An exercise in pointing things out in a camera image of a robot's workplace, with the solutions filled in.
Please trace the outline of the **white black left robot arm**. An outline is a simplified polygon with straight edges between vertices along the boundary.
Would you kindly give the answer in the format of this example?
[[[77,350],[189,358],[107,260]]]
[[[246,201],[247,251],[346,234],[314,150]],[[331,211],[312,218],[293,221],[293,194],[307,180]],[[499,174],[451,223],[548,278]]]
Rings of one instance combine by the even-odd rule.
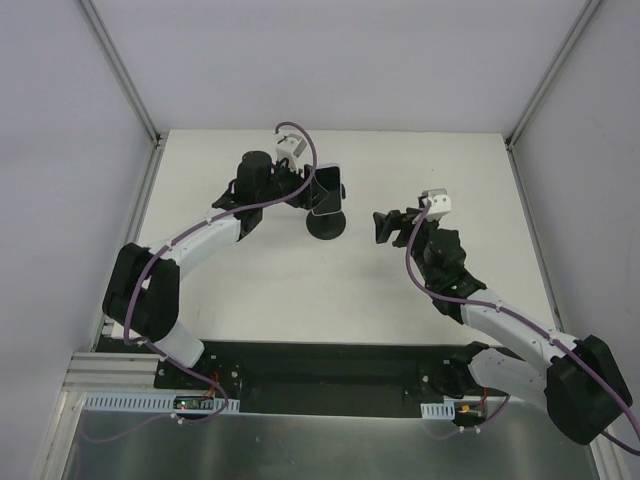
[[[263,151],[245,153],[221,197],[203,219],[151,246],[130,242],[116,258],[102,301],[102,312],[167,358],[178,362],[176,375],[188,388],[204,387],[211,377],[205,345],[180,319],[181,283],[197,266],[247,237],[266,207],[286,203],[311,210],[312,187],[320,167],[302,170],[293,156],[273,161]]]

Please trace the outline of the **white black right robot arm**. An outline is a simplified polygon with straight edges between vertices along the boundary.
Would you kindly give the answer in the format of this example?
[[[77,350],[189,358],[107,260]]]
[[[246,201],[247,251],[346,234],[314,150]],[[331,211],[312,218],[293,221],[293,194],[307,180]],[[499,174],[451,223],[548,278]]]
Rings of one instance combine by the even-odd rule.
[[[410,279],[441,314],[509,351],[469,345],[445,371],[446,395],[499,390],[537,407],[581,445],[606,434],[621,416],[637,429],[633,398],[610,347],[594,335],[580,339],[542,325],[476,279],[465,267],[458,231],[441,228],[442,215],[432,205],[374,213],[376,242],[404,249]]]

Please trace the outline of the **black phone stand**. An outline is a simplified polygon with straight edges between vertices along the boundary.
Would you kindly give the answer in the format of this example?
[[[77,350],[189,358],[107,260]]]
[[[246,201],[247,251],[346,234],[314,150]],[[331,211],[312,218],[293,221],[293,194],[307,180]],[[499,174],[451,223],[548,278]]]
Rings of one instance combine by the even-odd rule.
[[[345,199],[346,190],[343,185],[343,200]],[[308,233],[319,240],[333,240],[338,238],[345,231],[346,224],[346,215],[343,210],[336,214],[327,216],[315,216],[311,211],[309,211],[306,216],[306,228]]]

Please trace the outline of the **smartphone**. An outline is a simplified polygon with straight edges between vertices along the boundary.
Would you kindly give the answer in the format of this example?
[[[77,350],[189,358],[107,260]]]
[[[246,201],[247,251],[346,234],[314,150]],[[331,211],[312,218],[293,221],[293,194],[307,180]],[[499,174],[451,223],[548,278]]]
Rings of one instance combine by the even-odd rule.
[[[333,215],[342,210],[343,185],[341,168],[338,164],[326,164],[317,168],[321,183],[328,192],[327,197],[320,205],[321,211],[313,213],[315,216]]]

